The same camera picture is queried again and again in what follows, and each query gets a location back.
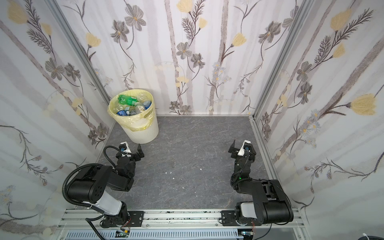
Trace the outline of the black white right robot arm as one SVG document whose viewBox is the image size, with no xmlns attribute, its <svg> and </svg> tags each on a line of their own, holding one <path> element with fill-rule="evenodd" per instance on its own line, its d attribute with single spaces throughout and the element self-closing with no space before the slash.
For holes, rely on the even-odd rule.
<svg viewBox="0 0 384 240">
<path fill-rule="evenodd" d="M 240 148 L 233 142 L 229 148 L 235 160 L 230 185 L 239 194 L 250 195 L 251 202 L 239 202 L 234 210 L 221 211 L 219 222 L 225 227 L 285 225 L 294 220 L 291 201 L 278 180 L 253 179 L 251 164 L 256 160 L 256 151 L 245 140 Z"/>
</svg>

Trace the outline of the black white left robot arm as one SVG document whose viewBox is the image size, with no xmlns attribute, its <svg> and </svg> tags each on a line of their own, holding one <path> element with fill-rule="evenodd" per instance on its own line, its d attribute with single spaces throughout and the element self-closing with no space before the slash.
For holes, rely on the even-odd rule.
<svg viewBox="0 0 384 240">
<path fill-rule="evenodd" d="M 143 211 L 129 211 L 126 203 L 115 199 L 106 192 L 129 192 L 134 184 L 136 163 L 145 154 L 140 145 L 132 153 L 127 142 L 115 148 L 117 162 L 109 165 L 85 164 L 73 170 L 64 180 L 62 194 L 64 199 L 76 206 L 86 207 L 100 213 L 99 217 L 87 219 L 91 225 L 100 221 L 100 227 L 121 230 L 129 227 L 141 227 Z"/>
</svg>

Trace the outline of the small green bottle yellow cap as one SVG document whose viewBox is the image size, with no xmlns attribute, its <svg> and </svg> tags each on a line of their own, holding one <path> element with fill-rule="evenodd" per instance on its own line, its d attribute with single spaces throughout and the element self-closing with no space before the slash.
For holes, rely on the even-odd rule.
<svg viewBox="0 0 384 240">
<path fill-rule="evenodd" d="M 127 95 L 119 95 L 118 96 L 118 102 L 121 105 L 135 106 L 135 104 L 138 103 L 139 100 L 136 97 L 127 96 Z"/>
</svg>

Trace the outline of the clear bottle blue label blue cap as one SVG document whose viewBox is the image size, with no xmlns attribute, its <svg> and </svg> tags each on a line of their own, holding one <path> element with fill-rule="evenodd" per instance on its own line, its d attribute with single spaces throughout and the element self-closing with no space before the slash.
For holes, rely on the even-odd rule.
<svg viewBox="0 0 384 240">
<path fill-rule="evenodd" d="M 116 114 L 117 114 L 118 116 L 125 117 L 125 116 L 129 116 L 129 115 L 130 115 L 130 111 L 129 111 L 129 109 L 124 108 L 124 109 L 120 109 L 120 110 L 118 110 L 118 111 L 116 112 Z"/>
</svg>

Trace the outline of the clear square bottle white cap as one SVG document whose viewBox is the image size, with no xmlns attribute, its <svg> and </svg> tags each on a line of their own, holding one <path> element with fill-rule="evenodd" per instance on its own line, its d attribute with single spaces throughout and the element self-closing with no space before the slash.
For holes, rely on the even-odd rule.
<svg viewBox="0 0 384 240">
<path fill-rule="evenodd" d="M 136 102 L 135 103 L 135 110 L 136 110 L 136 114 L 141 114 L 146 110 L 146 108 L 145 108 L 145 106 L 143 106 L 142 103 Z"/>
</svg>

